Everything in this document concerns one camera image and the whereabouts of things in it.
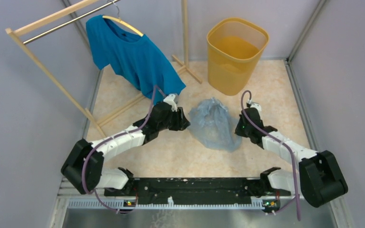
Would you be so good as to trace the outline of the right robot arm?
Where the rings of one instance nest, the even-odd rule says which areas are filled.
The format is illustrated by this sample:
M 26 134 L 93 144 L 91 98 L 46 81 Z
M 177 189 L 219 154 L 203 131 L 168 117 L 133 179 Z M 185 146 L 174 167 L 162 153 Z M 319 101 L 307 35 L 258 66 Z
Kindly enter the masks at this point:
M 348 193 L 348 184 L 335 155 L 328 150 L 315 151 L 301 146 L 272 126 L 265 126 L 255 107 L 239 115 L 235 134 L 249 138 L 260 148 L 270 151 L 292 165 L 292 171 L 274 169 L 259 184 L 260 191 L 272 196 L 278 190 L 299 194 L 318 208 Z

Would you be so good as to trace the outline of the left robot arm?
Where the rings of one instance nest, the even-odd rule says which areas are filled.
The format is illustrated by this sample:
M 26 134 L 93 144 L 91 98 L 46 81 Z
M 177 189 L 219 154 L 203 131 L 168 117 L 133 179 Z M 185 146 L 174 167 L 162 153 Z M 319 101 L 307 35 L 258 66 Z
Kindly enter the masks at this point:
M 84 138 L 77 141 L 62 165 L 61 173 L 82 195 L 105 188 L 128 196 L 134 188 L 133 174 L 124 168 L 105 168 L 104 163 L 149 143 L 163 130 L 184 131 L 190 124 L 182 107 L 158 102 L 145 118 L 117 134 L 92 142 Z

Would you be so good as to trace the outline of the light blue plastic trash bag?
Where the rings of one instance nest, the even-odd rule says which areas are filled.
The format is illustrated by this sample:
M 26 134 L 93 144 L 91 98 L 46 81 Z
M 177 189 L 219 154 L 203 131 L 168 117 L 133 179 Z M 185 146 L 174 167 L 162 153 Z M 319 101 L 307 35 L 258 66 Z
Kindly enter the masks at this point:
M 234 134 L 238 120 L 220 100 L 202 100 L 189 112 L 188 130 L 206 148 L 233 152 L 241 146 L 241 138 Z

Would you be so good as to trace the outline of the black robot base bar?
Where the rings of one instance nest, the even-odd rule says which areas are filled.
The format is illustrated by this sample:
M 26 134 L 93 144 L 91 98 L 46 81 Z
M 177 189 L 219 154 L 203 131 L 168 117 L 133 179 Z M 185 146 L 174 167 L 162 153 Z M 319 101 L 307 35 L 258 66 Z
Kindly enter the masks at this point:
M 252 198 L 290 196 L 286 190 L 273 190 L 260 178 L 134 178 L 121 190 L 104 191 L 106 197 L 138 197 L 138 204 L 177 205 L 251 204 Z

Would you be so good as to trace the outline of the yellow mesh trash bin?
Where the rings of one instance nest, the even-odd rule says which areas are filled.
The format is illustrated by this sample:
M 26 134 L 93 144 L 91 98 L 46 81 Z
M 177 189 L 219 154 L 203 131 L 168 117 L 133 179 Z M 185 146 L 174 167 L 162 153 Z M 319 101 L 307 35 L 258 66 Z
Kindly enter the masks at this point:
M 242 18 L 227 18 L 207 34 L 208 82 L 234 96 L 251 77 L 269 42 L 263 28 Z

